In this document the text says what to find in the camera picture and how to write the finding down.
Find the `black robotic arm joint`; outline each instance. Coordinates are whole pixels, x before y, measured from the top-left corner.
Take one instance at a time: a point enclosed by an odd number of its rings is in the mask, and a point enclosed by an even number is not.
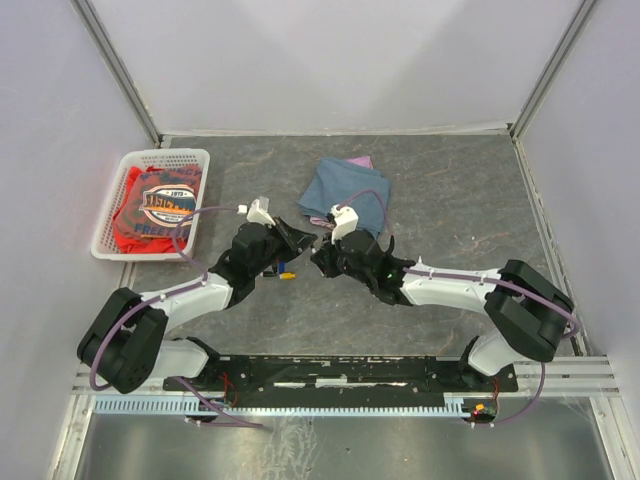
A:
[[[209,269],[233,288],[227,308],[244,300],[255,288],[255,278],[277,261],[290,262],[307,250],[317,236],[287,225],[280,217],[275,225],[243,223],[218,262]]]
[[[128,288],[113,292],[78,345],[80,361],[91,366],[109,330],[140,302],[140,295]],[[133,315],[125,324],[132,329],[119,330],[107,345],[98,374],[120,393],[130,393],[142,385],[155,366],[168,321],[164,311],[151,307]]]
[[[388,305],[411,306],[400,291],[404,268],[416,262],[396,258],[392,255],[395,238],[391,236],[389,248],[383,251],[366,230],[355,230],[331,243],[331,234],[325,235],[320,248],[311,255],[311,261],[325,277],[334,278],[345,274],[365,284],[381,302]]]
[[[573,311],[569,297],[527,263],[509,260],[499,273],[502,280],[536,293],[568,313]],[[484,309],[516,352],[539,362],[553,360],[567,327],[563,315],[531,298],[519,298],[502,286],[487,294]]]

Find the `marble-pattern surface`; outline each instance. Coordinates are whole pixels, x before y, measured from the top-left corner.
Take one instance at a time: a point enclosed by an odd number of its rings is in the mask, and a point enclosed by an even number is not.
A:
[[[542,245],[508,136],[335,136],[174,138],[172,148],[211,154],[204,205],[270,199],[270,213],[316,232],[296,201],[322,157],[370,155],[392,180],[388,215],[397,256],[460,269],[500,267],[520,258],[548,275]],[[203,215],[197,260],[213,265],[241,217]],[[388,235],[380,237],[383,248]],[[170,332],[197,336],[220,352],[277,354],[459,355],[494,328],[482,315],[440,306],[391,307],[347,277],[328,280],[305,254],[289,265],[295,280],[258,279],[232,309]],[[197,275],[176,263],[138,265],[136,291],[166,288]],[[570,346],[561,348],[570,354]]]

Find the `white wall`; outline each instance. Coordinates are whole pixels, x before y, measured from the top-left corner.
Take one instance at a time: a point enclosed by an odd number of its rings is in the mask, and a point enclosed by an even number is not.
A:
[[[68,0],[0,2],[0,65],[0,477],[35,480],[121,272],[90,257],[98,209],[148,140]]]
[[[513,121],[578,0],[93,0],[163,133]]]
[[[640,3],[600,2],[524,136],[589,338],[640,434]]]

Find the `blue towel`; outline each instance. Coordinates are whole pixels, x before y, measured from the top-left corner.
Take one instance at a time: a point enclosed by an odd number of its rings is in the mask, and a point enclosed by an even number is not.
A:
[[[391,193],[389,179],[373,168],[364,168],[338,158],[323,158],[298,205],[303,215],[327,218],[331,207],[367,188],[380,194],[386,212]],[[378,238],[384,228],[384,212],[375,196],[365,193],[351,202],[350,206],[358,214],[358,229],[368,230]]]

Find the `plastic basket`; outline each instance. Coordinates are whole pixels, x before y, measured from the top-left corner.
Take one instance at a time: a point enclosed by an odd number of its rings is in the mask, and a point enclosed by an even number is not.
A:
[[[179,168],[185,165],[197,164],[202,169],[202,182],[196,198],[196,208],[202,206],[204,190],[209,170],[209,153],[206,150],[195,148],[173,148],[166,150],[142,150],[131,152],[120,160],[118,171],[111,184],[111,191],[106,203],[100,212],[100,221],[91,243],[91,253],[94,257],[104,260],[115,260],[121,262],[158,262],[158,261],[181,261],[183,260],[177,253],[122,253],[113,238],[113,214],[122,204],[127,175],[131,167],[138,167],[146,170],[147,167],[158,168]],[[198,216],[191,225],[187,246],[184,252],[188,256],[193,255],[193,248],[198,230]]]

